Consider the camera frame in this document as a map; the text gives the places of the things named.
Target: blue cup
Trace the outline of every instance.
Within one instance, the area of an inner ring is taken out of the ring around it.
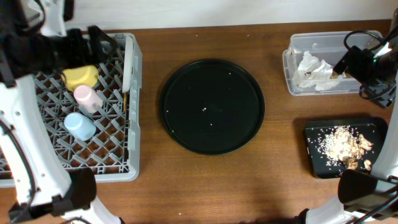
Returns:
[[[95,124],[80,113],[68,114],[63,124],[73,137],[86,141],[92,138],[96,131]]]

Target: pink cup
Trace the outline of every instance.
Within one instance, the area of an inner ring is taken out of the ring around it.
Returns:
[[[102,107],[104,104],[103,100],[97,95],[97,93],[88,85],[80,85],[73,92],[77,103],[83,106],[87,112],[95,113],[96,106]]]

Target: table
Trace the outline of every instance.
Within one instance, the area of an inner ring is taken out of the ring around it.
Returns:
[[[282,52],[293,34],[364,29],[386,35],[389,27],[390,21],[361,21],[109,31],[133,33],[144,54],[141,170],[132,182],[98,184],[99,198],[126,223],[247,223],[293,217],[322,205],[336,195],[339,179],[311,176],[303,139],[307,122],[361,116],[388,122],[392,110],[355,94],[290,95]],[[159,118],[160,91],[168,77],[201,58],[242,66],[264,94],[261,129],[230,154],[204,156],[184,149]],[[16,193],[1,189],[0,195],[0,223],[5,223]],[[32,223],[61,221],[47,216]]]

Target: wire rack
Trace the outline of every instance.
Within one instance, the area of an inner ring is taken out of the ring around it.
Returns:
[[[133,52],[125,52],[126,36],[134,40]],[[61,76],[35,75],[39,111],[55,153],[66,170],[89,167],[98,182],[134,180],[139,173],[138,125],[139,89],[142,86],[142,53],[132,34],[110,34],[121,47],[105,63],[96,65],[99,77],[93,87],[104,101],[97,112],[90,114],[79,106],[73,93],[65,88]],[[134,54],[132,83],[127,93],[126,110],[122,93],[124,54]],[[65,117],[78,112],[90,118],[97,127],[87,141],[75,139],[63,125]],[[0,187],[8,187],[11,171],[0,151]]]

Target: white wall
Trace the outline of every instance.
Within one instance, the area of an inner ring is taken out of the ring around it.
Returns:
[[[229,26],[390,19],[398,0],[76,0],[67,27]]]

